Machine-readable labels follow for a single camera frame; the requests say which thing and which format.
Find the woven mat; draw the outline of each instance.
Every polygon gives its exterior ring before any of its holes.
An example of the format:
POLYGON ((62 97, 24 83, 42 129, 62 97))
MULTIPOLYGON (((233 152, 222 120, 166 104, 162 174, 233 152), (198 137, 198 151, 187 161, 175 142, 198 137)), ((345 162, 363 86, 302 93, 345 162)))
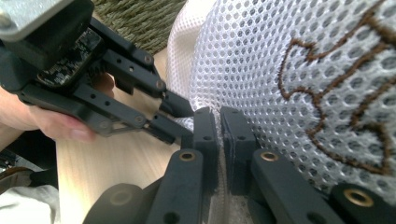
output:
POLYGON ((186 0, 92 0, 103 23, 150 54, 166 48, 186 0))

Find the brown stitching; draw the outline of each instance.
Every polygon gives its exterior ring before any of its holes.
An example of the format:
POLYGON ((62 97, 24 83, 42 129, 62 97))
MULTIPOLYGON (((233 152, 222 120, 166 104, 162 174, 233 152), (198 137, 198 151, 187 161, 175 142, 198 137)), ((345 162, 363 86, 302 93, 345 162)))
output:
POLYGON ((295 92, 301 92, 305 93, 311 96, 312 98, 312 104, 314 108, 318 111, 319 113, 319 123, 316 127, 310 130, 305 130, 307 136, 311 140, 311 142, 323 153, 325 153, 327 156, 332 158, 335 161, 340 161, 342 163, 361 168, 364 170, 367 170, 370 173, 373 174, 380 174, 380 175, 390 175, 391 170, 389 168, 389 161, 388 158, 390 157, 391 153, 391 143, 390 143, 390 138, 386 134, 386 129, 385 129, 385 124, 382 123, 371 123, 368 125, 363 125, 359 127, 358 121, 361 115, 364 113, 365 109, 367 109, 368 105, 375 100, 380 94, 384 93, 386 90, 390 88, 392 82, 387 83, 387 86, 381 87, 379 90, 377 90, 375 93, 372 95, 369 95, 365 98, 365 100, 361 103, 361 106, 358 108, 358 110, 352 115, 351 117, 351 123, 350 125, 352 128, 356 131, 358 130, 369 130, 373 133, 376 133, 378 140, 382 142, 383 147, 384 147, 384 153, 383 153, 383 160, 381 161, 381 167, 376 167, 371 164, 365 164, 361 163, 359 161, 353 160, 353 159, 347 159, 344 158, 336 153, 331 152, 324 146, 320 144, 320 142, 316 139, 315 134, 318 133, 323 129, 324 126, 324 120, 326 119, 326 115, 324 114, 321 105, 320 105, 320 100, 323 98, 323 96, 334 89, 335 87, 339 86, 341 83, 343 83, 347 78, 351 77, 354 75, 356 69, 360 68, 364 63, 372 60, 375 55, 378 53, 382 52, 385 50, 389 45, 395 45, 395 34, 392 33, 392 31, 386 27, 380 26, 373 15, 375 14, 375 10, 378 9, 378 7, 384 2, 385 0, 380 0, 376 4, 374 4, 372 7, 370 7, 364 14, 363 17, 361 18, 360 22, 356 27, 354 27, 350 32, 346 33, 341 39, 337 41, 337 43, 334 45, 333 48, 331 48, 328 51, 322 52, 320 54, 315 54, 315 43, 305 43, 300 39, 293 38, 290 41, 290 44, 285 52, 285 56, 283 58, 283 61, 280 65, 280 69, 278 72, 278 83, 277 86, 280 90, 280 93, 282 97, 285 100, 289 100, 290 97, 295 93, 295 92), (308 53, 305 57, 305 60, 308 63, 312 63, 314 60, 320 60, 326 56, 328 56, 330 53, 335 51, 336 49, 339 49, 341 46, 343 46, 347 40, 352 37, 358 30, 361 28, 363 25, 368 25, 370 28, 375 30, 380 36, 381 36, 381 41, 372 48, 371 51, 368 53, 362 55, 356 62, 352 64, 352 66, 340 77, 337 77, 327 88, 326 90, 319 92, 319 93, 314 93, 312 90, 308 89, 307 87, 299 86, 295 89, 293 89, 290 92, 286 92, 284 89, 284 84, 283 84, 283 72, 286 66, 286 60, 288 59, 290 52, 294 46, 299 46, 302 48, 308 49, 308 53))

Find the human hand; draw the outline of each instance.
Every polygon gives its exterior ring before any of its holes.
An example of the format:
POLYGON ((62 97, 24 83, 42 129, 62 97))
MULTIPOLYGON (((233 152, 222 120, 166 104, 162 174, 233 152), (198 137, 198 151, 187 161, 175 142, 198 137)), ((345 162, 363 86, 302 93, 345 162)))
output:
MULTIPOLYGON (((113 97, 114 81, 103 74, 93 81, 93 86, 113 97)), ((65 114, 42 109, 36 105, 22 103, 16 95, 0 90, 0 122, 17 130, 32 131, 40 129, 52 139, 72 139, 91 142, 95 133, 79 120, 65 114)))

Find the brown embroidery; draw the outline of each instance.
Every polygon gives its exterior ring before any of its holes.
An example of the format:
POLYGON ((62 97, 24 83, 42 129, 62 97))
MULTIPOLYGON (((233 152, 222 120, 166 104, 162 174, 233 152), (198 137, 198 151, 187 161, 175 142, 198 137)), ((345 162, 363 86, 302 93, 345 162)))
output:
POLYGON ((366 164, 362 163, 359 161, 356 161, 354 159, 348 159, 345 158, 341 155, 338 155, 334 152, 331 152, 327 148, 325 148, 315 137, 315 134, 320 132, 323 129, 324 126, 324 120, 326 119, 326 115, 323 112, 323 109, 321 108, 320 101, 323 99, 323 96, 327 94, 329 91, 333 90, 335 87, 339 86, 342 84, 347 78, 353 76, 355 74, 355 71, 360 68, 364 63, 371 61, 375 55, 378 53, 382 52, 383 50, 389 48, 390 46, 396 46, 396 34, 394 34, 389 28, 385 26, 381 26, 378 24, 376 19, 374 18, 375 11, 379 8, 379 6, 384 2, 385 0, 380 0, 376 4, 374 4, 372 7, 370 7, 362 16, 360 22, 354 27, 351 31, 346 33, 342 38, 340 38, 337 43, 334 45, 333 48, 329 49, 328 51, 321 52, 319 54, 315 53, 315 43, 305 43, 304 41, 293 38, 290 41, 289 47, 286 50, 284 59, 282 61, 282 64, 280 65, 279 73, 278 73, 278 87, 280 90, 281 95, 283 98, 288 101, 290 97, 295 93, 295 92, 301 92, 305 93, 311 96, 312 98, 312 104, 315 107, 315 109, 319 113, 319 123, 316 127, 313 129, 305 130, 307 136, 311 140, 311 142, 323 153, 325 153, 327 156, 332 158, 335 161, 340 161, 342 163, 361 168, 364 170, 367 170, 370 173, 373 174, 379 174, 379 175, 391 175, 391 170, 389 168, 389 157, 391 154, 391 142, 390 142, 390 137, 388 136, 385 128, 385 124, 383 123, 371 123, 368 125, 359 125, 359 119, 360 117, 364 114, 364 111, 368 108, 369 104, 372 103, 374 100, 376 100, 382 93, 386 92, 389 90, 393 85, 396 85, 396 76, 389 81, 388 83, 384 84, 381 86, 377 91, 374 93, 368 95, 365 97, 365 99, 362 101, 361 105, 358 107, 356 111, 351 116, 351 121, 350 121, 350 126, 352 127, 352 130, 354 131, 362 131, 362 130, 368 130, 372 133, 375 133, 378 137, 378 140, 383 144, 383 159, 381 161, 381 166, 377 167, 372 164, 366 164), (337 77, 335 80, 332 81, 332 83, 329 84, 329 86, 321 92, 314 93, 312 90, 310 90, 307 87, 304 86, 299 86, 295 89, 293 89, 290 92, 286 92, 283 84, 283 73, 285 70, 286 66, 286 60, 288 59, 290 52, 294 46, 298 46, 301 48, 308 49, 308 53, 305 57, 305 61, 308 63, 312 63, 314 60, 320 60, 326 56, 328 56, 330 53, 334 52, 335 50, 339 49, 341 46, 343 46, 347 40, 352 37, 356 32, 364 25, 369 26, 372 30, 376 31, 378 35, 381 36, 380 42, 375 45, 368 53, 362 55, 359 57, 359 59, 354 62, 349 69, 340 77, 337 77))

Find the pinched fabric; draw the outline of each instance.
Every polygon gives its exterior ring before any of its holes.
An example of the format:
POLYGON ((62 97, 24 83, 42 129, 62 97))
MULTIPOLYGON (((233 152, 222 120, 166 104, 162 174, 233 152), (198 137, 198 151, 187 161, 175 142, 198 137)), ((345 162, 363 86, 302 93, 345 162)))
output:
POLYGON ((396 2, 219 0, 195 45, 193 109, 245 113, 318 189, 348 182, 396 204, 396 2))

